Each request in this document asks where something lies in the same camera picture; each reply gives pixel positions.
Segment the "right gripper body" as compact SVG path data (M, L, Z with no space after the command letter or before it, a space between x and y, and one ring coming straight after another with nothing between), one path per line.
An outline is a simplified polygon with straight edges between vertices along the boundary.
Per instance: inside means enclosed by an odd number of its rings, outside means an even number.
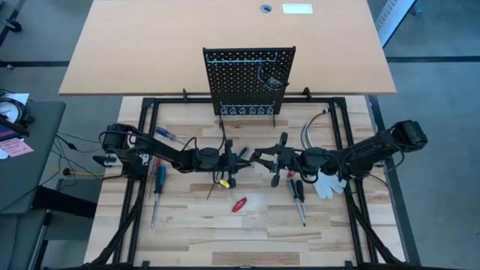
M279 143L274 146L274 155L277 160L274 162L274 176L271 186L277 187L280 181L280 170L288 170L298 173L300 166L297 161L295 149L286 147L288 134L283 132L280 135Z

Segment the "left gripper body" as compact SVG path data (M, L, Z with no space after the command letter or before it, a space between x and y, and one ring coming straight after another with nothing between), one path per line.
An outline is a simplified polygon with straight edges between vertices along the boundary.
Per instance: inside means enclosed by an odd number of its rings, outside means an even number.
M236 188L236 179L234 178L234 175L238 172L237 155L233 152L232 147L233 141L228 139L225 142L224 153L221 155L221 179L227 182L229 188Z

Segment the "grey-black handled screwdriver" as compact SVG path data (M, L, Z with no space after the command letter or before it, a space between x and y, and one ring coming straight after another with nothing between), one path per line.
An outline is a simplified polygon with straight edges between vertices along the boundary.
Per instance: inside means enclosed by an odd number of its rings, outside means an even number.
M302 222L303 226L305 227L306 226L305 216L304 216L303 211L302 211L301 202L300 202L300 199L299 199L299 193L296 189L296 183L292 179L289 180L289 189L291 191L293 200L294 200L295 204L297 205L298 213L299 213L300 218L301 218L301 222Z

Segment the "large blue-black screwdriver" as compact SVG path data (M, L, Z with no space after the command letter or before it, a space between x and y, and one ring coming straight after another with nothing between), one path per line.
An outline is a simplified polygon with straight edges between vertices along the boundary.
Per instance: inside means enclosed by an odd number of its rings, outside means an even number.
M155 224L156 224L158 203L160 201L160 197L162 194L162 190L163 190L163 186L166 178L166 171L167 171L166 167L164 165L160 165L157 168L157 175L154 180L154 207L153 207L153 212L151 216L151 225L150 225L152 229L155 228Z

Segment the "black-framed safety glasses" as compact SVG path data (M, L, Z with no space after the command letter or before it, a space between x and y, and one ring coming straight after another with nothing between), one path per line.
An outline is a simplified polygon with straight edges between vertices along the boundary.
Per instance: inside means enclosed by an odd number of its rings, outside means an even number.
M257 79L269 90L278 91L285 89L289 83L280 81L273 76L266 77L264 68L266 67L265 62L261 62L257 68Z

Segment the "black metal pegboard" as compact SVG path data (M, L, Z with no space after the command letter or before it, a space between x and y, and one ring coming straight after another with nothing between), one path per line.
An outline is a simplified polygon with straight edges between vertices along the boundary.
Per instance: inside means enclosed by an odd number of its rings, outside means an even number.
M278 53L275 62L265 63L265 76L290 83L290 72L296 54L296 47L275 48L204 48L202 50L205 69L208 79L208 87L211 94L211 102L214 114L219 117L243 116L243 115L220 115L220 103L223 104L274 104L274 115L262 115L275 117L281 111L284 95L287 87L278 91L267 89L257 79L257 63L240 64L209 64L206 62L206 53L233 53L233 52L273 52Z

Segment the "blue clear-handled screwdriver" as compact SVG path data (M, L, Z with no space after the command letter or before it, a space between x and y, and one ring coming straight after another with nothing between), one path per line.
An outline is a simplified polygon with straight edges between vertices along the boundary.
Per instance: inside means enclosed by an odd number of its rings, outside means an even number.
M177 138L176 135L170 133L167 129L163 128L163 127L160 127L160 126L156 126L155 127L155 132L159 135L161 135L162 137L165 137L173 142L176 142L176 143L180 143L182 145L184 145L185 143L183 141L181 141L180 139Z

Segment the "white work glove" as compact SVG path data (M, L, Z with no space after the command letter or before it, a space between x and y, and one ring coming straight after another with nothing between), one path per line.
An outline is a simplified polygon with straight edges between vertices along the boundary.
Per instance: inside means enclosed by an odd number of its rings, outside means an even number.
M322 172L318 172L318 179L313 183L314 190L322 200L331 200L334 197L334 193L342 194L346 186L346 180L338 179L336 175L326 175Z

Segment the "white rectangular desk plate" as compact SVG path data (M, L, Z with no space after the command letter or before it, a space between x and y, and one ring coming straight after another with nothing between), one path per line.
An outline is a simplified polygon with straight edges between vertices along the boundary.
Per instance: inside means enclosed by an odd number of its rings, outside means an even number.
M312 14L312 4L287 3L282 5L285 14Z

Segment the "light wood desk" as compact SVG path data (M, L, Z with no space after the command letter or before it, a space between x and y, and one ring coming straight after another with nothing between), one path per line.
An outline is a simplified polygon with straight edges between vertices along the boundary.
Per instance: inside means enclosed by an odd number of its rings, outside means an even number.
M205 94L204 48L265 47L296 47L289 93L396 91L367 0L94 0L60 93Z

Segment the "wooden stick with black knob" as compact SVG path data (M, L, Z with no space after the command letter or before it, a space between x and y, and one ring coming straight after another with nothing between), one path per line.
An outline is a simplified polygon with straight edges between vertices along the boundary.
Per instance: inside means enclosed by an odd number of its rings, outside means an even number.
M64 176L93 176L93 177L103 177L103 174L96 174L90 172L77 172L69 168L64 168L62 171Z

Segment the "white perforated panel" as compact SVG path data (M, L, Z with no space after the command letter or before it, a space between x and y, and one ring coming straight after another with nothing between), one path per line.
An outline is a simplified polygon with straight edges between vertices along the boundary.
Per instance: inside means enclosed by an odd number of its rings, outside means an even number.
M417 0L387 0L375 20L381 47L385 47L390 41L416 2Z

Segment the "grey side table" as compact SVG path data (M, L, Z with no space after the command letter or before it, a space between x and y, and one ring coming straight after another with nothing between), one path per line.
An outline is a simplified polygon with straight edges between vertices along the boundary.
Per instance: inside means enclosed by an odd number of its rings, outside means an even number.
M27 127L25 143L33 151L0 160L0 215L18 215L31 208L66 104L35 101L27 108L34 122Z

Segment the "white paper sheet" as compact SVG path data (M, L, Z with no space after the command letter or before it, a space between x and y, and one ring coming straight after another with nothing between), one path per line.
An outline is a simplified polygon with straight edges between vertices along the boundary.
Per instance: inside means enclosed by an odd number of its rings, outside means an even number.
M16 125L27 125L31 116L27 110L28 94L13 94L0 90L0 116Z

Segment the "black chair caster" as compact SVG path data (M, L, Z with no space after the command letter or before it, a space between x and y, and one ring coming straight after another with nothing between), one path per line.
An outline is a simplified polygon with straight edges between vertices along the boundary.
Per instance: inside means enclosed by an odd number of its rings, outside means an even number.
M21 32L23 27L15 19L0 19L0 24L11 32Z

